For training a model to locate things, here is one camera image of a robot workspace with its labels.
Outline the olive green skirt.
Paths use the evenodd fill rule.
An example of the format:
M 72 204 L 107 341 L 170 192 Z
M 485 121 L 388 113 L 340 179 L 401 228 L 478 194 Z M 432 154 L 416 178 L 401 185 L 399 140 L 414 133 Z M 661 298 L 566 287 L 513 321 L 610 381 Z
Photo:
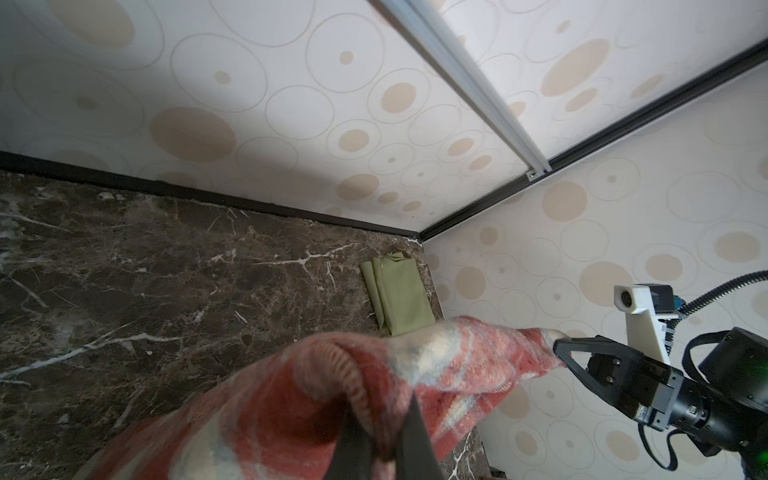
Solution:
M 400 336 L 436 323 L 415 259 L 395 252 L 360 269 L 380 330 Z

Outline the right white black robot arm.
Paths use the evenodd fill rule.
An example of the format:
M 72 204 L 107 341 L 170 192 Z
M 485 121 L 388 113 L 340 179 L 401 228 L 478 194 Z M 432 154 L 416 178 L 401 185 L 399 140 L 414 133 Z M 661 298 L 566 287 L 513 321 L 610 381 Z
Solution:
M 706 457 L 735 452 L 746 478 L 766 478 L 766 339 L 738 327 L 699 335 L 681 369 L 602 336 L 561 339 L 554 352 L 640 433 L 684 434 Z

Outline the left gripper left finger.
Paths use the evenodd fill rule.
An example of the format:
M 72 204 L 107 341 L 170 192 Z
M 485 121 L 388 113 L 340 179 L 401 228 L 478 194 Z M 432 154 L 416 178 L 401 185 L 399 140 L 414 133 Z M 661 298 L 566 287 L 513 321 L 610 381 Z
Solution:
M 324 480 L 371 480 L 374 439 L 351 407 L 344 413 L 341 431 Z

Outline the red plaid skirt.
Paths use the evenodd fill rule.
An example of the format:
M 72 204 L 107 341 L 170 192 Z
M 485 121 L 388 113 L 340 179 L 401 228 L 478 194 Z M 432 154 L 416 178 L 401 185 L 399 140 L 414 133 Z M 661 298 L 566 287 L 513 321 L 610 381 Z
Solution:
M 78 477 L 320 479 L 351 407 L 374 439 L 372 477 L 395 479 L 413 394 L 441 462 L 521 381 L 560 366 L 554 342 L 562 338 L 467 316 L 389 338 L 313 335 L 128 427 Z

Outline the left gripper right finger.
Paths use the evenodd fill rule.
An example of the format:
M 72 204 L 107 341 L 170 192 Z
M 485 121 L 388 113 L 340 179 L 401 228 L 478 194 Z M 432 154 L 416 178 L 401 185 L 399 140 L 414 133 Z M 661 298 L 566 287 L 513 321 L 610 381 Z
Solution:
M 417 396 L 412 395 L 396 444 L 397 480 L 443 480 Z

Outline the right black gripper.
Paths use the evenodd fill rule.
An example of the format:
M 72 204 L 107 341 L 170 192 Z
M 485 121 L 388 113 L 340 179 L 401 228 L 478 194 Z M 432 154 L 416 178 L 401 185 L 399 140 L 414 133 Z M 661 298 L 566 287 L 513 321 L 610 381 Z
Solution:
M 735 448 L 735 404 L 682 371 L 607 337 L 562 338 L 555 355 L 591 393 L 636 423 L 679 430 L 704 450 Z

